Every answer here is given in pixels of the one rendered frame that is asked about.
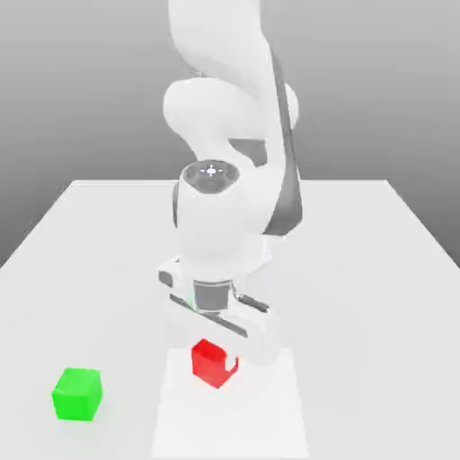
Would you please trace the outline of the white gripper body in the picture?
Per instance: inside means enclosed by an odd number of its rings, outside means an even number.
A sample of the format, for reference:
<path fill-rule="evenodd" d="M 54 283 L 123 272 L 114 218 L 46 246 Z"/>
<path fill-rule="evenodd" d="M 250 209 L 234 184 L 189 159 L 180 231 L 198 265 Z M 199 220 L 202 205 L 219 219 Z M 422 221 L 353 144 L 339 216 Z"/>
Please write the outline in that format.
<path fill-rule="evenodd" d="M 160 312 L 191 342 L 206 339 L 228 355 L 257 366 L 273 362 L 282 348 L 283 329 L 272 308 L 263 313 L 230 298 L 226 310 L 218 314 L 200 313 L 186 305 L 184 298 L 163 287 Z"/>

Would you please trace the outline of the small red cube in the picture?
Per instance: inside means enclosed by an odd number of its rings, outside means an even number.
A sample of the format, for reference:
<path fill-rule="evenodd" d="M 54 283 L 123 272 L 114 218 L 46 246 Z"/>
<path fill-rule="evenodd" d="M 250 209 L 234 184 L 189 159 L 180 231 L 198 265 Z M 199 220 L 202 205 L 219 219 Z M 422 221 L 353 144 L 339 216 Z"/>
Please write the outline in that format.
<path fill-rule="evenodd" d="M 215 343 L 202 339 L 191 349 L 192 374 L 219 389 L 239 368 L 239 358 L 231 371 L 225 370 L 226 351 Z"/>

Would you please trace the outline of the small green cube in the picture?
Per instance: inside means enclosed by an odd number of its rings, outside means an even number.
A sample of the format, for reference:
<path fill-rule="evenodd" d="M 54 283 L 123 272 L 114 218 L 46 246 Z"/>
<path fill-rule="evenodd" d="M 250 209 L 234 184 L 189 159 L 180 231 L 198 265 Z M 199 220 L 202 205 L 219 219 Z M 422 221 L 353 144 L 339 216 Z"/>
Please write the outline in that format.
<path fill-rule="evenodd" d="M 59 420 L 93 420 L 102 401 L 101 372 L 96 369 L 67 367 L 62 372 L 51 398 Z"/>

